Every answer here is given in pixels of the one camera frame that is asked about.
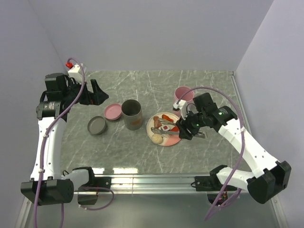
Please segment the metal food tongs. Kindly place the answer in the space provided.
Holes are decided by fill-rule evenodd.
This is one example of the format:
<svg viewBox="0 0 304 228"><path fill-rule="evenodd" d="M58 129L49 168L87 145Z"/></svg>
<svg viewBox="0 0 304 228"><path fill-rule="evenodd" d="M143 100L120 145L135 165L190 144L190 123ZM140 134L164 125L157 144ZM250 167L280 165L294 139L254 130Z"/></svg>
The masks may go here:
<svg viewBox="0 0 304 228"><path fill-rule="evenodd" d="M162 124L162 125L167 125L167 126L169 126L170 128L173 128L174 126L176 126L176 124L175 124L175 125L173 125L173 124L166 124L166 123L162 122L162 119L160 119L160 121L161 121L161 124ZM159 129L156 129L156 128L152 127L152 128L151 128L151 131L152 131L153 133L159 133L159 134L173 134L173 135L179 135L179 131L178 131L178 132L170 132L170 131L165 132L165 131L163 131L163 130L161 129L161 127L160 127Z"/></svg>

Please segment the red sausage toy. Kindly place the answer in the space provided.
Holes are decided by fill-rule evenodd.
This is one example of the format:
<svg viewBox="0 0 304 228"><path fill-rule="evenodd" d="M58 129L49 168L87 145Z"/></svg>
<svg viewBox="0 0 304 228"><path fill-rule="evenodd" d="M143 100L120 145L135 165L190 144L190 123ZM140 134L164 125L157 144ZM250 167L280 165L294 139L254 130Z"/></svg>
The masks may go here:
<svg viewBox="0 0 304 228"><path fill-rule="evenodd" d="M170 129L170 132L178 132L179 128L177 126L174 126L173 128Z"/></svg>

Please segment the sushi roll toy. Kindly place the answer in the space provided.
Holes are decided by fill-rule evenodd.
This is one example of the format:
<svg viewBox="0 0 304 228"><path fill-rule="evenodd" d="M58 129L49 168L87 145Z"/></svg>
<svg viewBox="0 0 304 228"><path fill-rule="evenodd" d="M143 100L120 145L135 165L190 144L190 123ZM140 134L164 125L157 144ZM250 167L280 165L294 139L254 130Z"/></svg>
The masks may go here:
<svg viewBox="0 0 304 228"><path fill-rule="evenodd" d="M161 126L161 129L162 129L163 131L165 131L165 132L170 131L170 127L167 126L167 125L162 125L162 126Z"/></svg>

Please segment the red chicken drumstick toy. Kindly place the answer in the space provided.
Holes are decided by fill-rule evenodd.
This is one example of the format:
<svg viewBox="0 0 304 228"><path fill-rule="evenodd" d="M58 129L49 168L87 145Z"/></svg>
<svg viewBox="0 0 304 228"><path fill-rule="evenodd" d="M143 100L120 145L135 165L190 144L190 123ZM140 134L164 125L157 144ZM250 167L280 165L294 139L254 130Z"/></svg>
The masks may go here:
<svg viewBox="0 0 304 228"><path fill-rule="evenodd" d="M171 119L169 116L163 114L161 117L162 117L161 118L162 122L164 122L166 124L173 124L173 125L175 125L175 121L173 119Z"/></svg>

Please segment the brown meat rib toy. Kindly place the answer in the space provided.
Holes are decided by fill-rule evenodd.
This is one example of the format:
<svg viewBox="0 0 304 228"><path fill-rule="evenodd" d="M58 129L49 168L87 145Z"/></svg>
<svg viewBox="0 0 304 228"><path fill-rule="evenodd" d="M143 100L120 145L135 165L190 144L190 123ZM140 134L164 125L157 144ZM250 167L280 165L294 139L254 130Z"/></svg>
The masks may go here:
<svg viewBox="0 0 304 228"><path fill-rule="evenodd" d="M161 127L160 118L158 116L154 116L153 121L154 121L154 128L159 129Z"/></svg>

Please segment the white steamed bun toy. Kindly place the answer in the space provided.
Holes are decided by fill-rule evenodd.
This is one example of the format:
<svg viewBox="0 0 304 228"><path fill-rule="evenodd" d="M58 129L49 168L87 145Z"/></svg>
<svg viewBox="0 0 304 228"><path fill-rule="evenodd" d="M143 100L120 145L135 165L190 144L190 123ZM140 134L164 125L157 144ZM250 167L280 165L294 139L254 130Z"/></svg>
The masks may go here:
<svg viewBox="0 0 304 228"><path fill-rule="evenodd" d="M154 133L151 137L151 141L154 144L161 144L163 142L163 136L161 134Z"/></svg>

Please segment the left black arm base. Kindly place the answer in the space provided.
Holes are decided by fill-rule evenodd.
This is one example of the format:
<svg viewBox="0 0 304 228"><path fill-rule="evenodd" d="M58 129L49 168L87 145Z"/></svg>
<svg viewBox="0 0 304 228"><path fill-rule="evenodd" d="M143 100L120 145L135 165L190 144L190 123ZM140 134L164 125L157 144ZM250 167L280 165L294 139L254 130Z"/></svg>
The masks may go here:
<svg viewBox="0 0 304 228"><path fill-rule="evenodd" d="M114 200L114 192L111 190L112 178L95 177L94 182L90 184L82 185L77 190L77 202L82 208L88 206L95 206L98 200L101 200L103 196L110 197L110 201L105 205L109 206Z"/></svg>

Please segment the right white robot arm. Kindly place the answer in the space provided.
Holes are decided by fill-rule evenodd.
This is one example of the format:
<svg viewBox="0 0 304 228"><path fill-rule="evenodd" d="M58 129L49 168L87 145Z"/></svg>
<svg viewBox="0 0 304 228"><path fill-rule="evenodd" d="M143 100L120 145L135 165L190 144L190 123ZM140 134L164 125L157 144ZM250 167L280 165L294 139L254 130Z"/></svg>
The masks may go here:
<svg viewBox="0 0 304 228"><path fill-rule="evenodd" d="M179 138L191 140L202 127L214 129L237 150L251 169L250 172L234 171L220 165L210 171L206 180L195 178L197 191L220 190L227 183L228 191L247 190L256 202L264 204L287 187L291 173L289 163L280 162L270 155L240 124L231 108L217 107L209 93L195 97L193 102L196 113L188 110L188 103L184 100L177 100L173 104L173 109L181 114L176 122Z"/></svg>

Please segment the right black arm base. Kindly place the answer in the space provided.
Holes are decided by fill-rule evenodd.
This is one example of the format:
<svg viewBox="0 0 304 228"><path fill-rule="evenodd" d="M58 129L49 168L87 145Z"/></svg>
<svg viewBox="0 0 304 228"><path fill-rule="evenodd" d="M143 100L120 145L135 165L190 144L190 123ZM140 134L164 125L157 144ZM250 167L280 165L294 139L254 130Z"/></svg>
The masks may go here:
<svg viewBox="0 0 304 228"><path fill-rule="evenodd" d="M196 191L208 192L207 199L210 204L213 204L213 202L216 201L216 206L220 206L228 200L227 190L224 190L224 192L221 193L218 200L216 200L217 194L210 193L212 191L220 191L222 188L222 184L211 176L196 176L194 177L194 182L190 185L195 188Z"/></svg>

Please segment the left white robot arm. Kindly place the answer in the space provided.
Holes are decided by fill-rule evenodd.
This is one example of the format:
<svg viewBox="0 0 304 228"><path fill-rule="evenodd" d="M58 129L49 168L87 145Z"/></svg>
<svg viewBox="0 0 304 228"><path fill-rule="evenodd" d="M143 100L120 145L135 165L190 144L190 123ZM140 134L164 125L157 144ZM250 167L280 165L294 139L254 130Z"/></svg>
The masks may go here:
<svg viewBox="0 0 304 228"><path fill-rule="evenodd" d="M66 176L62 176L60 168L61 143L69 106L72 102L101 105L109 97L95 79L90 82L92 91L62 73L45 77L46 90L36 108L39 128L36 161L30 180L20 187L21 193L38 206L70 203L79 188L91 191L96 186L92 167L75 168Z"/></svg>

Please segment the pink lid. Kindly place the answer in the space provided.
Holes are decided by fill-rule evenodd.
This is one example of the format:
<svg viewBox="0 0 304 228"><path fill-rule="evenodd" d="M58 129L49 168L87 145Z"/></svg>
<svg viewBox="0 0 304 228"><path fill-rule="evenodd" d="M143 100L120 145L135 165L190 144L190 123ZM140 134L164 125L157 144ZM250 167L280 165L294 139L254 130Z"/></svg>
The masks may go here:
<svg viewBox="0 0 304 228"><path fill-rule="evenodd" d="M118 103L108 105L104 110L104 116L107 120L114 121L122 116L122 107Z"/></svg>

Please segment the tall pink container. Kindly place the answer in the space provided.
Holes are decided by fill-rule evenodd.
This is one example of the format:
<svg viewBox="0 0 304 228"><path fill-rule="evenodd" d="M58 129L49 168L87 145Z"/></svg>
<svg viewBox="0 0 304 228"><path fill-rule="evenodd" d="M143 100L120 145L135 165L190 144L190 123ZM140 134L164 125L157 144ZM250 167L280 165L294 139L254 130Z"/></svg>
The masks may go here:
<svg viewBox="0 0 304 228"><path fill-rule="evenodd" d="M188 104L193 103L194 92L187 86L180 86L174 92L175 101L178 99L185 100Z"/></svg>

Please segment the grey lid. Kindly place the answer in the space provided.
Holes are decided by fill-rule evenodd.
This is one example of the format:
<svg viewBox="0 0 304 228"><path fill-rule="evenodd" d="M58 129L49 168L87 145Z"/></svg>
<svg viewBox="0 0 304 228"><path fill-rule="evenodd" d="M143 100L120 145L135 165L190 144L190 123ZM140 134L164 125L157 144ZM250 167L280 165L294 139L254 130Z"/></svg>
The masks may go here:
<svg viewBox="0 0 304 228"><path fill-rule="evenodd" d="M107 129L106 120L102 116L93 117L87 125L87 130L91 135L100 135Z"/></svg>

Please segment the pink and white plate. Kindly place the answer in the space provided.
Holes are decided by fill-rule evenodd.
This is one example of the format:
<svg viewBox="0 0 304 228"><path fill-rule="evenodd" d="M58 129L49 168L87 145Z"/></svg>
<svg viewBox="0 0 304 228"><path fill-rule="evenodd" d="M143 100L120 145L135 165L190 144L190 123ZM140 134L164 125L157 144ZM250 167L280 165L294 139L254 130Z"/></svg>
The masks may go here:
<svg viewBox="0 0 304 228"><path fill-rule="evenodd" d="M177 134L174 134L178 132L170 131L170 129L174 128L174 125L163 123L162 126L159 127L156 131L151 130L154 127L154 117L158 116L159 119L161 119L163 115L168 116L170 119L173 120L174 123L176 123L179 120L179 117L175 114L169 112L158 113L149 119L146 127L147 134L151 140L154 135L160 135L162 137L162 142L159 143L158 145L173 146L181 140Z"/></svg>

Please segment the tall grey container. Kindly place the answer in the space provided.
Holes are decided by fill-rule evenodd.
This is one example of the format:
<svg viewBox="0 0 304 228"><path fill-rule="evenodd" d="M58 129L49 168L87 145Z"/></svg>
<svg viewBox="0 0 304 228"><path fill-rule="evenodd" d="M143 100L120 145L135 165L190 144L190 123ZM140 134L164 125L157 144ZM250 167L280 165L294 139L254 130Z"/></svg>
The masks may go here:
<svg viewBox="0 0 304 228"><path fill-rule="evenodd" d="M133 99L124 101L122 104L122 115L124 125L128 130L136 131L143 124L143 115L141 104Z"/></svg>

